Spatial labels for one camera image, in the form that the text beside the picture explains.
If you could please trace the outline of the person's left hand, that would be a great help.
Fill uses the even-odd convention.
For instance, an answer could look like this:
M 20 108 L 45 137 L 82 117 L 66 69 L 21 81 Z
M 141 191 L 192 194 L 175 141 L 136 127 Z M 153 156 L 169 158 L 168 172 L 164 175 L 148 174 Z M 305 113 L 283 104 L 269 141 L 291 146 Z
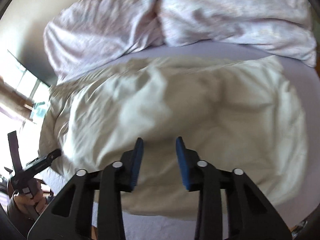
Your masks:
M 12 196 L 17 208 L 21 211 L 21 213 L 33 220 L 37 220 L 38 216 L 43 213 L 47 207 L 47 201 L 43 195 L 39 180 L 37 180 L 37 193 L 34 197 L 28 197 L 22 193 L 14 193 Z

